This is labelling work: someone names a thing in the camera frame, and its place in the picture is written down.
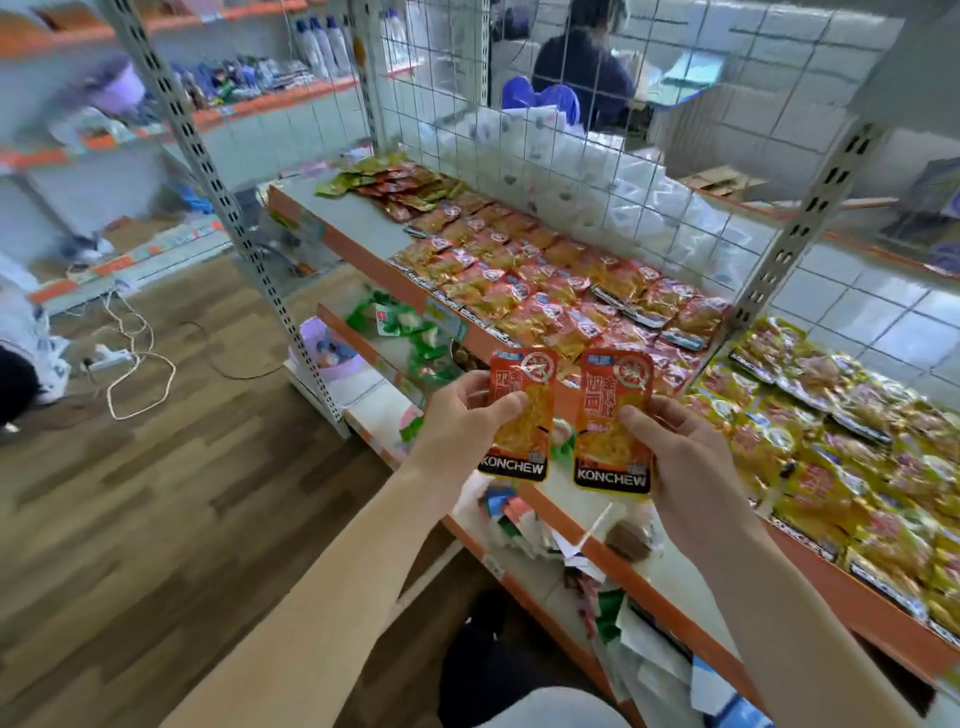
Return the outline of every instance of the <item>yellow snack package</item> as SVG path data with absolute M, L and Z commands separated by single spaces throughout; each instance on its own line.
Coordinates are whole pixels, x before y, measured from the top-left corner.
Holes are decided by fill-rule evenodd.
M 853 532 L 841 567 L 893 599 L 916 619 L 926 617 L 921 579 L 933 555 L 937 522 L 921 508 L 875 508 Z
M 948 642 L 960 643 L 960 531 L 941 528 L 927 577 L 929 626 Z
M 627 431 L 617 411 L 626 404 L 649 410 L 653 361 L 640 352 L 588 349 L 580 363 L 573 482 L 592 491 L 649 497 L 653 453 Z
M 529 398 L 519 417 L 502 425 L 477 470 L 541 482 L 546 478 L 553 426 L 557 355 L 549 349 L 509 349 L 495 352 L 490 362 L 490 401 L 511 392 Z
M 797 466 L 774 506 L 773 522 L 831 563 L 851 534 L 870 518 L 867 481 L 845 470 L 839 456 L 813 445 Z

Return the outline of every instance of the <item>person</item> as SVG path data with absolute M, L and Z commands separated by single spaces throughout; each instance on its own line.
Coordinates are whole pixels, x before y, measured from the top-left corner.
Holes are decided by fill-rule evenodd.
M 488 373 L 471 372 L 431 398 L 400 468 L 164 728 L 333 725 L 427 534 L 453 508 L 497 429 L 527 403 L 519 392 L 488 403 L 488 387 Z M 918 726 L 917 715 L 768 537 L 742 495 L 723 436 L 673 400 L 654 398 L 650 414 L 625 406 L 618 416 L 655 454 L 654 500 L 667 535 L 713 591 L 778 728 Z M 627 728 L 613 708 L 585 692 L 535 682 L 507 695 L 522 666 L 489 649 L 493 637 L 482 633 L 496 625 L 471 620 L 471 626 L 472 636 L 458 635 L 451 652 L 486 655 L 494 664 L 473 669 L 488 667 L 493 676 L 468 692 L 463 681 L 451 687 L 456 680 L 444 673 L 444 728 Z M 444 670 L 460 662 L 448 654 Z
M 626 125 L 627 102 L 634 98 L 636 87 L 606 47 L 626 18 L 625 0 L 572 0 L 564 34 L 547 40 L 534 62 L 534 90 L 540 93 L 553 84 L 570 86 L 588 132 Z

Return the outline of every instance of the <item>orange snack package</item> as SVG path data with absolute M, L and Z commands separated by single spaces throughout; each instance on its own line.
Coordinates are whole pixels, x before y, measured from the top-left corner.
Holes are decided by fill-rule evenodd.
M 730 303 L 726 299 L 694 296 L 663 332 L 663 338 L 693 352 L 705 349 L 723 323 L 728 308 Z
M 481 220 L 487 223 L 487 226 L 489 227 L 490 225 L 495 223 L 497 220 L 503 217 L 506 217 L 510 213 L 511 213 L 511 210 L 509 207 L 504 207 L 503 205 L 494 203 L 493 205 L 487 205 L 486 207 L 481 207 L 480 209 L 478 209 L 476 212 L 473 213 L 473 216 L 479 217 Z
M 573 305 L 590 288 L 589 279 L 574 276 L 569 271 L 557 271 L 543 284 L 543 291 L 551 301 Z
M 638 260 L 625 260 L 604 273 L 593 286 L 593 293 L 607 303 L 623 308 L 639 300 L 642 293 L 657 279 L 660 272 Z
M 490 401 L 525 392 L 527 406 L 493 435 L 493 445 L 477 470 L 542 482 L 546 478 L 553 427 L 557 355 L 549 349 L 495 352 L 490 362 Z
M 650 406 L 653 363 L 639 352 L 590 349 L 581 363 L 583 381 L 573 482 L 581 488 L 649 497 L 653 455 L 617 419 L 629 404 Z
M 516 274 L 520 280 L 529 283 L 538 290 L 540 290 L 556 272 L 557 266 L 553 263 L 548 263 L 541 255 L 528 259 L 516 269 Z
M 560 329 L 564 307 L 551 303 L 542 293 L 535 293 L 501 319 L 496 327 L 520 346 L 532 347 L 543 337 Z
M 660 279 L 640 297 L 636 306 L 624 310 L 639 324 L 663 328 L 693 298 L 693 288 L 674 279 Z
M 438 205 L 436 209 L 421 215 L 414 220 L 407 229 L 421 232 L 424 235 L 436 235 L 448 223 L 460 217 L 460 208 L 453 205 Z
M 560 356 L 576 361 L 590 342 L 599 338 L 601 329 L 577 309 L 569 309 L 560 320 L 560 328 L 543 338 L 543 343 Z
M 603 349 L 642 352 L 653 344 L 658 336 L 660 336 L 659 331 L 642 327 L 629 319 L 618 318 L 611 324 L 610 328 L 604 331 L 598 346 Z
M 536 224 L 537 218 L 530 217 L 529 215 L 521 215 L 519 212 L 512 212 L 506 217 L 502 217 L 492 223 L 492 227 L 494 230 L 500 231 L 505 235 L 510 235 L 512 238 L 518 238 Z
M 556 266 L 569 268 L 586 249 L 587 246 L 583 243 L 575 243 L 573 240 L 560 237 L 543 252 L 543 257 Z
M 502 248 L 508 240 L 510 240 L 510 238 L 502 232 L 487 229 L 477 232 L 476 235 L 473 236 L 473 239 L 464 246 L 464 250 L 472 255 L 483 257 L 485 254 Z
M 486 207 L 492 200 L 486 195 L 474 192 L 471 189 L 465 189 L 455 198 L 450 200 L 451 205 L 459 207 L 465 215 L 472 215 L 481 207 Z
M 554 232 L 549 228 L 536 227 L 521 235 L 519 237 L 519 241 L 545 251 L 547 248 L 553 245 L 553 241 L 557 239 L 558 234 L 559 233 Z

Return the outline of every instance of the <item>red snack package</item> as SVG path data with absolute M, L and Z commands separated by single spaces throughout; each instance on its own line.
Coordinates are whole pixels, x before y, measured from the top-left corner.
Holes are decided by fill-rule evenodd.
M 479 217 L 481 220 L 487 223 L 487 226 L 491 226 L 497 220 L 506 217 L 510 213 L 511 210 L 509 207 L 504 207 L 503 205 L 494 203 L 493 205 L 481 207 L 473 213 L 473 217 Z
M 559 268 L 569 268 L 573 261 L 587 249 L 583 243 L 576 243 L 565 237 L 557 238 L 553 245 L 543 252 L 543 257 Z
M 674 279 L 660 279 L 647 289 L 636 306 L 624 309 L 634 321 L 650 328 L 663 328 L 693 298 L 694 290 Z
M 519 212 L 514 212 L 507 215 L 500 220 L 497 220 L 492 224 L 494 230 L 498 230 L 505 235 L 510 235 L 513 238 L 520 237 L 529 229 L 534 227 L 537 224 L 537 218 L 530 217 L 529 215 L 521 215 Z
M 560 356 L 576 361 L 590 342 L 599 338 L 600 334 L 600 327 L 574 308 L 568 310 L 561 320 L 560 330 L 545 336 L 543 343 Z
M 509 240 L 510 238 L 504 235 L 502 232 L 486 229 L 478 232 L 473 239 L 464 246 L 464 248 L 474 255 L 483 257 L 487 253 L 492 253 L 493 251 L 499 250 L 506 245 L 507 241 Z
M 604 349 L 645 352 L 646 348 L 653 344 L 659 335 L 659 331 L 642 327 L 629 319 L 618 318 L 610 328 L 604 331 L 597 346 Z
M 486 207 L 491 202 L 492 200 L 486 195 L 481 195 L 479 192 L 474 192 L 471 189 L 465 189 L 450 200 L 450 204 L 459 207 L 465 215 L 472 215 L 478 209 Z
M 540 248 L 542 251 L 545 251 L 551 245 L 553 241 L 557 239 L 558 233 L 553 232 L 549 228 L 533 228 L 528 230 L 523 235 L 519 237 L 521 243 L 526 243 L 527 245 L 532 245 L 535 248 Z
M 589 279 L 574 276 L 569 271 L 557 271 L 543 284 L 543 291 L 556 303 L 573 305 L 590 288 Z
M 447 223 L 452 223 L 458 217 L 460 217 L 459 207 L 439 205 L 437 209 L 421 215 L 407 227 L 415 231 L 420 231 L 425 235 L 436 235 L 444 229 Z
M 723 323 L 730 304 L 721 298 L 694 296 L 680 311 L 663 338 L 679 347 L 698 352 Z
M 540 255 L 527 260 L 516 269 L 516 274 L 520 280 L 537 289 L 542 288 L 556 272 L 557 266 L 548 263 Z

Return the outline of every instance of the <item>snack package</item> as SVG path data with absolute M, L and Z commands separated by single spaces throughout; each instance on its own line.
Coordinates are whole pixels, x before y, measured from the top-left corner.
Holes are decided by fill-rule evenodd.
M 504 207 L 503 205 L 494 203 L 493 205 L 481 207 L 473 213 L 473 217 L 479 217 L 487 224 L 487 227 L 490 227 L 497 220 L 506 217 L 510 213 L 511 210 L 509 207 Z
M 563 270 L 557 271 L 543 284 L 543 292 L 550 297 L 551 301 L 566 305 L 573 305 L 579 301 L 589 288 L 589 279 L 574 276 L 569 271 Z
M 797 442 L 760 413 L 744 412 L 733 425 L 730 451 L 744 492 L 759 500 L 780 482 L 780 474 L 797 451 Z
M 677 314 L 663 338 L 694 352 L 705 349 L 723 323 L 730 304 L 726 299 L 694 296 Z
M 531 288 L 540 290 L 546 282 L 553 278 L 557 272 L 557 266 L 548 263 L 544 257 L 528 258 L 517 269 L 516 276 L 527 283 Z
M 602 349 L 621 349 L 642 352 L 653 344 L 659 331 L 642 327 L 625 318 L 617 318 L 611 326 L 603 332 L 597 346 Z
M 801 452 L 787 479 L 774 524 L 796 529 L 784 530 L 834 562 L 848 538 L 869 522 L 869 494 L 867 482 L 845 470 L 836 453 L 813 445 Z
M 576 361 L 590 342 L 600 336 L 600 333 L 600 327 L 574 308 L 567 310 L 566 315 L 560 320 L 559 330 L 545 336 L 543 343 L 556 350 L 560 356 Z
M 937 522 L 921 508 L 875 508 L 853 532 L 841 566 L 907 614 L 924 619 L 921 579 L 929 569 L 936 532 Z
M 730 354 L 730 360 L 760 381 L 773 384 L 793 347 L 806 337 L 804 332 L 778 319 L 767 316 L 747 331 Z
M 543 252 L 543 257 L 559 268 L 569 268 L 586 249 L 587 246 L 583 243 L 559 237 Z
M 534 248 L 539 248 L 542 251 L 545 251 L 551 245 L 553 241 L 557 239 L 558 233 L 553 232 L 549 228 L 542 228 L 537 226 L 524 232 L 518 237 L 521 243 L 526 243 L 527 245 L 532 245 Z
M 686 283 L 660 279 L 646 290 L 635 306 L 625 308 L 624 313 L 639 324 L 663 328 L 693 298 L 693 294 L 693 288 Z
M 604 272 L 593 286 L 596 296 L 624 308 L 638 301 L 643 292 L 660 278 L 660 272 L 638 260 L 625 260 Z
M 423 270 L 431 260 L 450 249 L 450 243 L 441 237 L 416 238 L 391 260 L 414 271 Z
M 617 412 L 649 410 L 653 363 L 639 352 L 590 349 L 583 358 L 573 482 L 581 488 L 649 498 L 653 455 Z
M 852 356 L 828 352 L 806 339 L 794 344 L 777 386 L 808 407 L 830 412 L 860 373 Z
M 518 417 L 493 435 L 477 470 L 542 482 L 547 473 L 557 355 L 549 349 L 495 352 L 490 362 L 490 401 L 511 392 L 526 392 L 528 402 Z
M 472 255 L 483 257 L 493 251 L 500 250 L 510 238 L 502 232 L 484 230 L 477 232 L 473 238 L 464 245 L 464 250 Z
M 472 215 L 478 209 L 486 207 L 491 202 L 492 200 L 489 197 L 481 195 L 479 192 L 474 192 L 471 189 L 466 189 L 456 197 L 450 198 L 450 203 L 459 207 L 465 215 Z
M 563 315 L 563 306 L 549 302 L 542 293 L 535 293 L 501 319 L 496 327 L 520 346 L 533 347 L 541 344 L 548 333 L 559 330 Z
M 512 237 L 522 237 L 525 232 L 537 224 L 537 218 L 529 215 L 521 215 L 519 212 L 512 212 L 506 217 L 491 223 L 494 230 Z
M 681 404 L 696 412 L 713 425 L 714 429 L 725 435 L 731 433 L 736 416 L 740 413 L 740 408 L 736 404 L 704 389 L 687 392 Z
M 960 640 L 960 532 L 942 528 L 933 542 L 935 550 L 927 578 L 926 606 L 930 628 L 951 642 Z
M 439 205 L 436 209 L 421 215 L 414 220 L 408 229 L 423 235 L 436 235 L 448 223 L 460 217 L 460 208 L 453 205 Z
M 715 395 L 719 395 L 740 407 L 750 404 L 760 391 L 760 383 L 735 372 L 729 364 L 718 361 L 707 367 L 698 381 Z

